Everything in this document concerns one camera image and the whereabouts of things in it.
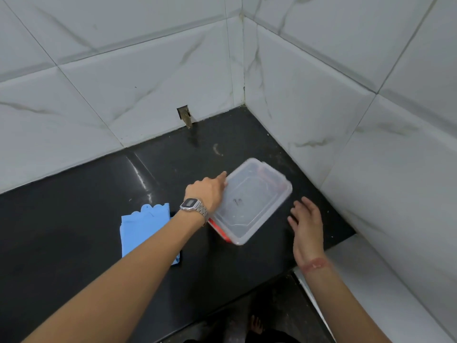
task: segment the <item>clear plastic container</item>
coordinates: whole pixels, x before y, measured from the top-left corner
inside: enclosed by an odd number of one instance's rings
[[[286,177],[251,158],[227,177],[220,207],[208,223],[227,242],[243,245],[292,193]]]

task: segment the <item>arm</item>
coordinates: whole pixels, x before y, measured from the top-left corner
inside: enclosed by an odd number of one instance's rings
[[[220,205],[226,173],[186,189],[209,213]],[[162,229],[135,248],[63,305],[24,343],[125,342],[176,255],[205,223],[198,212],[179,211]]]
[[[319,209],[307,198],[295,201],[289,224],[293,254],[338,343],[391,343],[327,261]]]

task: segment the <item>watch face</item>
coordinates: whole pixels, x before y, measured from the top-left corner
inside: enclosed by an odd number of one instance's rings
[[[192,208],[195,203],[197,203],[196,198],[188,198],[188,199],[186,199],[186,201],[183,202],[183,204],[181,206],[185,207],[185,208]]]

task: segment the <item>foot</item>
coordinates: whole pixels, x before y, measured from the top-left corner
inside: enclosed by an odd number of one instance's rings
[[[251,320],[250,320],[250,323],[249,323],[249,329],[253,332],[255,332],[256,334],[262,334],[263,332],[263,325],[262,323],[260,322],[260,319],[255,317],[255,316],[251,316]]]

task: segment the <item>blue cloth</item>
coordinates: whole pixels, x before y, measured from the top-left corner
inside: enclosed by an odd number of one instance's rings
[[[122,257],[138,247],[146,239],[159,231],[170,220],[169,204],[165,203],[151,207],[149,204],[141,207],[141,212],[133,212],[122,216],[121,243]],[[179,263],[179,255],[173,265]]]

